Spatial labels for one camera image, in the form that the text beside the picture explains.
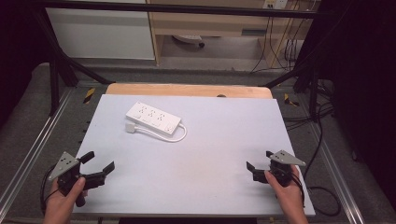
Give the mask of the wooden table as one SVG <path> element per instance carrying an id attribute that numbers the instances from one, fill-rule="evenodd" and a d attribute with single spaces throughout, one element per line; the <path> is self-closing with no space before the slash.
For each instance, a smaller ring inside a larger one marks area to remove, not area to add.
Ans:
<path id="1" fill-rule="evenodd" d="M 202 97 L 222 95 L 228 98 L 273 98 L 273 94 L 268 88 L 235 85 L 113 83 L 108 86 L 106 94 Z"/>

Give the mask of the white cabinet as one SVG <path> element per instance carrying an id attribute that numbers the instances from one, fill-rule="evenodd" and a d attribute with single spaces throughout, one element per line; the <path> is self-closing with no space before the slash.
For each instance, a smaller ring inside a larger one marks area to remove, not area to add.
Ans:
<path id="1" fill-rule="evenodd" d="M 155 58 L 144 12 L 47 8 L 60 47 L 73 58 Z"/>

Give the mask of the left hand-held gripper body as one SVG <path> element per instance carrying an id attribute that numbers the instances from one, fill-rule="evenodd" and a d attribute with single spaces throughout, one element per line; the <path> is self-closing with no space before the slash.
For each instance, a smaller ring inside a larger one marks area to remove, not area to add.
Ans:
<path id="1" fill-rule="evenodd" d="M 80 160 L 64 152 L 50 172 L 48 181 L 57 180 L 59 191 L 67 195 L 80 178 L 79 168 Z"/>

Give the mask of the grey chair base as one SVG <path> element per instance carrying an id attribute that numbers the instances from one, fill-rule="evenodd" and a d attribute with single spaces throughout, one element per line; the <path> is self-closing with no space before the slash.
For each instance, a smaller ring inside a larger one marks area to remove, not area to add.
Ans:
<path id="1" fill-rule="evenodd" d="M 199 48 L 203 48 L 205 46 L 203 39 L 199 35 L 174 35 L 174 38 L 187 44 L 196 45 Z"/>

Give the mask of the black metal frame strut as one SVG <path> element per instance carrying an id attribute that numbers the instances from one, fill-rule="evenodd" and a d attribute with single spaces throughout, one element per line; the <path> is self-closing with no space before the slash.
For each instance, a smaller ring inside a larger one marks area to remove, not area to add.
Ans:
<path id="1" fill-rule="evenodd" d="M 32 14 L 43 33 L 49 48 L 49 77 L 50 77 L 50 112 L 52 116 L 60 107 L 59 78 L 67 87 L 76 87 L 78 78 L 75 69 L 101 84 L 112 84 L 111 80 L 99 76 L 87 67 L 67 56 L 60 47 L 56 35 L 50 25 L 50 19 L 44 8 L 35 8 Z"/>
<path id="2" fill-rule="evenodd" d="M 296 92 L 303 92 L 307 88 L 310 89 L 308 114 L 314 122 L 317 122 L 318 71 L 312 63 L 301 63 L 296 65 L 285 75 L 263 84 L 263 86 L 265 88 L 272 89 L 276 85 L 281 84 L 292 77 L 297 77 L 297 81 L 293 86 L 293 89 Z"/>

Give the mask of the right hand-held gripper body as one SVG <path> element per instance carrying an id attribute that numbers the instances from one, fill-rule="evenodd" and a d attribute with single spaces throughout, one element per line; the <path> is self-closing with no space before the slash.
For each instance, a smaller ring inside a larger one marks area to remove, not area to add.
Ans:
<path id="1" fill-rule="evenodd" d="M 292 165 L 306 166 L 306 163 L 285 150 L 279 150 L 271 156 L 270 173 L 282 187 L 287 187 L 292 180 Z"/>

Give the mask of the person's right hand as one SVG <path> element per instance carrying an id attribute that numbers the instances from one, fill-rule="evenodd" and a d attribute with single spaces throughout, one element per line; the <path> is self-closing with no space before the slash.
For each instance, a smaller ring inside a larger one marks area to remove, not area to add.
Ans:
<path id="1" fill-rule="evenodd" d="M 305 217 L 302 193 L 299 186 L 295 183 L 290 183 L 287 187 L 282 187 L 269 171 L 264 173 L 268 184 L 275 191 L 285 217 Z"/>

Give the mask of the person's left hand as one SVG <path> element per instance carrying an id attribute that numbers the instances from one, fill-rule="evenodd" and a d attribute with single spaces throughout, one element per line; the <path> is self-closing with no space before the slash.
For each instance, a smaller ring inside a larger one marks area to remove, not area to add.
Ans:
<path id="1" fill-rule="evenodd" d="M 84 196 L 87 195 L 84 190 L 85 182 L 85 178 L 81 177 L 74 184 L 70 192 L 66 196 L 64 196 L 61 192 L 58 191 L 58 183 L 56 180 L 54 180 L 50 189 L 51 195 L 47 200 L 47 208 L 44 219 L 59 218 L 70 220 L 77 197 L 80 194 Z"/>

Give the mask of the yellow and black tape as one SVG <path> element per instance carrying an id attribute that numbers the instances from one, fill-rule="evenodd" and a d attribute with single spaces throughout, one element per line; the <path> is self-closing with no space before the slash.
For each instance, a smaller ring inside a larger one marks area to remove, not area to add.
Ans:
<path id="1" fill-rule="evenodd" d="M 89 88 L 89 89 L 88 89 L 88 91 L 87 91 L 87 93 L 86 93 L 86 95 L 85 95 L 85 97 L 84 97 L 84 100 L 83 100 L 83 104 L 84 104 L 84 105 L 85 105 L 85 104 L 88 104 L 88 103 L 90 102 L 90 100 L 91 100 L 91 98 L 92 98 L 94 92 L 95 92 L 95 88 Z"/>
<path id="2" fill-rule="evenodd" d="M 286 105 L 300 106 L 298 102 L 292 101 L 287 93 L 284 93 L 284 103 Z"/>

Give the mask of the white wall socket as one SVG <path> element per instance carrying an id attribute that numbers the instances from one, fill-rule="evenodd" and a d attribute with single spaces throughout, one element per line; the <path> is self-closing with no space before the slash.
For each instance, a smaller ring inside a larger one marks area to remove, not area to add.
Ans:
<path id="1" fill-rule="evenodd" d="M 269 9 L 284 9 L 288 3 L 288 0 L 264 0 L 263 8 Z"/>

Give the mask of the aluminium rail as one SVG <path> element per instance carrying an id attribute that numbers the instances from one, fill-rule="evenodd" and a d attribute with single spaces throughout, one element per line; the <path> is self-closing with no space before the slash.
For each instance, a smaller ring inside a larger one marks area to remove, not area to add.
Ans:
<path id="1" fill-rule="evenodd" d="M 350 224 L 364 224 L 364 218 L 361 210 L 357 206 L 353 195 L 341 173 L 335 159 L 332 156 L 325 138 L 320 136 L 322 131 L 317 123 L 311 123 L 310 127 L 313 134 L 318 140 L 318 152 L 323 159 L 325 167 L 330 175 L 335 191 L 338 195 L 341 205 L 344 208 Z"/>
<path id="2" fill-rule="evenodd" d="M 35 141 L 30 145 L 29 150 L 24 155 L 23 161 L 19 165 L 18 170 L 9 181 L 6 189 L 0 195 L 0 220 L 5 218 L 8 210 L 14 203 L 23 183 L 35 165 L 36 160 L 38 159 L 43 147 L 46 145 L 59 118 L 62 116 L 62 113 L 64 112 L 64 109 L 66 108 L 74 91 L 74 88 L 65 89 L 60 100 L 59 108 L 55 110 L 53 115 L 47 117 L 46 122 L 40 129 Z"/>

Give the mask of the white power strip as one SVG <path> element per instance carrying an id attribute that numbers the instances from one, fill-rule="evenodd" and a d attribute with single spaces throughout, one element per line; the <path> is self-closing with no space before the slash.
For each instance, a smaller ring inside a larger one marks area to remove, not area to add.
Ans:
<path id="1" fill-rule="evenodd" d="M 126 117 L 142 124 L 157 133 L 172 136 L 181 122 L 181 118 L 156 107 L 136 102 L 126 113 Z"/>

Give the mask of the dark curtain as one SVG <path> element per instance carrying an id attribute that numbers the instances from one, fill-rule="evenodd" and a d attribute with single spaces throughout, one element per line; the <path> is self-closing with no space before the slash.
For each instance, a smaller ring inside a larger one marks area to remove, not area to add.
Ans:
<path id="1" fill-rule="evenodd" d="M 48 50 L 29 0 L 0 0 L 0 128 L 24 95 Z"/>
<path id="2" fill-rule="evenodd" d="M 396 0 L 355 0 L 320 74 L 351 145 L 396 209 Z"/>

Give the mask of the wooden desk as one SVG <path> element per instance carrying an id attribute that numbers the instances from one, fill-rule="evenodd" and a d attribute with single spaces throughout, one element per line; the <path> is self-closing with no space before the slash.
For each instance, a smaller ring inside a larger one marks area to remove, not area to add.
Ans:
<path id="1" fill-rule="evenodd" d="M 316 11 L 321 0 L 288 0 L 284 9 Z M 149 4 L 263 8 L 264 0 L 146 0 Z M 256 37 L 271 68 L 280 65 L 281 50 L 288 41 L 305 39 L 312 23 L 309 19 L 260 18 L 250 16 L 179 14 L 150 12 L 151 31 L 162 35 L 248 36 Z"/>

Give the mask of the black metal crossbar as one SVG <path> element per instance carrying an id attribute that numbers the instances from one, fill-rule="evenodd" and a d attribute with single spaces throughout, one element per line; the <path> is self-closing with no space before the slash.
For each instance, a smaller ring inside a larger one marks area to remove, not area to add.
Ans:
<path id="1" fill-rule="evenodd" d="M 69 1 L 69 0 L 34 0 L 32 4 L 35 7 L 65 8 L 65 9 L 230 15 L 230 16 L 250 16 L 250 17 L 296 18 L 296 19 L 316 19 L 327 16 L 326 13 L 322 13 L 322 12 L 281 10 L 281 9 L 206 7 L 206 6 L 184 6 L 184 5 L 164 5 L 164 4 Z"/>

